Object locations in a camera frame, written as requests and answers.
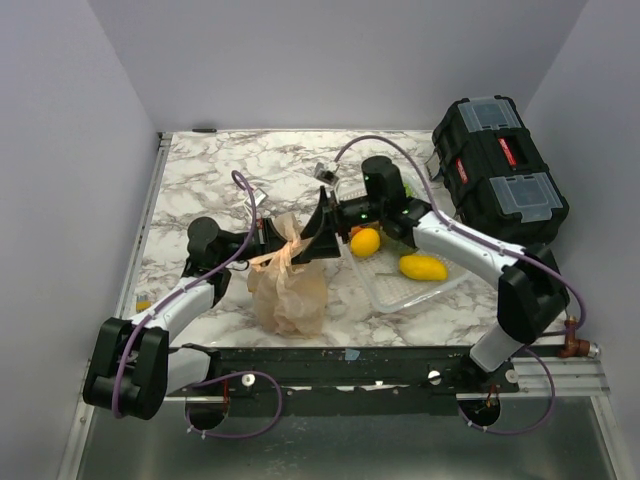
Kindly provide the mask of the orange banana-print plastic bag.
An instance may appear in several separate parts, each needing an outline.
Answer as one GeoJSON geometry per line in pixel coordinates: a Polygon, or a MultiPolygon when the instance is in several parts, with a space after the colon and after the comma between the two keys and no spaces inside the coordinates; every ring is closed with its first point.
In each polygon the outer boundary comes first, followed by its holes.
{"type": "Polygon", "coordinates": [[[247,289],[260,325],[268,332],[291,338],[320,335],[328,304],[324,264],[313,260],[295,265],[294,256],[309,243],[291,213],[274,220],[285,244],[273,253],[249,261],[247,289]]]}

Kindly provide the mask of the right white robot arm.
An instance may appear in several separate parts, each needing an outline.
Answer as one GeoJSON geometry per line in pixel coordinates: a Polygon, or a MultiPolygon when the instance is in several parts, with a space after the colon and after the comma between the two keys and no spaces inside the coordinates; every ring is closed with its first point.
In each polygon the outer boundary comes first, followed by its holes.
{"type": "Polygon", "coordinates": [[[505,243],[437,213],[430,203],[407,195],[400,170],[387,157],[368,158],[361,170],[365,195],[339,201],[320,194],[294,262],[337,258],[353,227],[376,222],[392,239],[479,276],[498,292],[497,323],[470,349],[470,361],[459,371],[467,389],[485,390],[496,370],[540,338],[569,303],[550,248],[505,243]]]}

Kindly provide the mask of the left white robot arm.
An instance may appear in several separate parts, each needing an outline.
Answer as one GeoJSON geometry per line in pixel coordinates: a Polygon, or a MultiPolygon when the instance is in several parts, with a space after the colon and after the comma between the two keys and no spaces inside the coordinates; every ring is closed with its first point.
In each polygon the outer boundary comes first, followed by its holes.
{"type": "Polygon", "coordinates": [[[187,260],[177,285],[130,319],[111,317],[100,327],[84,381],[85,403],[118,418],[152,418],[173,388],[170,343],[226,294],[228,265],[279,250],[286,240],[270,219],[231,233],[209,217],[187,229],[187,260]]]}

